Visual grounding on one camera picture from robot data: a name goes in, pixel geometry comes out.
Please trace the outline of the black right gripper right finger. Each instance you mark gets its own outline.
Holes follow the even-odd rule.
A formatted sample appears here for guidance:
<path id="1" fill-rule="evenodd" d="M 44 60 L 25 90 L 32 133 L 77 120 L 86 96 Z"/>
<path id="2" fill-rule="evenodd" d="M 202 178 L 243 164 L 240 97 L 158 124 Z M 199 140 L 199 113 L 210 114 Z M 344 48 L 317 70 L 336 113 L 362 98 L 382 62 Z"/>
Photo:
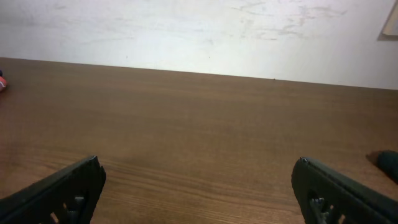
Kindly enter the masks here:
<path id="1" fill-rule="evenodd" d="M 316 159 L 301 157 L 292 188 L 305 223 L 397 223 L 397 202 Z"/>

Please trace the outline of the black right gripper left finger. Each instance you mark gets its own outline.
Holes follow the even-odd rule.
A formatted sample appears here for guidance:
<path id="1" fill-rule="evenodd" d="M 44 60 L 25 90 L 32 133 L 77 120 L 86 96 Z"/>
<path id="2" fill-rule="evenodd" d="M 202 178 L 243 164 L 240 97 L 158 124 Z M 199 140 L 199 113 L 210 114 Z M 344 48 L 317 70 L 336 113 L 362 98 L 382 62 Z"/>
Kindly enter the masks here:
<path id="1" fill-rule="evenodd" d="M 89 223 L 106 182 L 87 157 L 1 199 L 1 223 Z"/>

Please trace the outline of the dark green t-shirt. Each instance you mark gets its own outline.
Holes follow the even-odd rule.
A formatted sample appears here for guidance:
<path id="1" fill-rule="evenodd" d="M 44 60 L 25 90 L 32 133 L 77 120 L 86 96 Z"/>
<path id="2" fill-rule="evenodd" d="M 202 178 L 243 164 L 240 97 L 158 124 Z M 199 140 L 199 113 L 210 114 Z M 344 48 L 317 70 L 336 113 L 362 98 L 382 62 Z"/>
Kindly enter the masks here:
<path id="1" fill-rule="evenodd" d="M 377 157 L 377 167 L 380 168 L 387 176 L 389 176 L 395 183 L 398 181 L 398 162 L 397 152 L 382 151 Z"/>

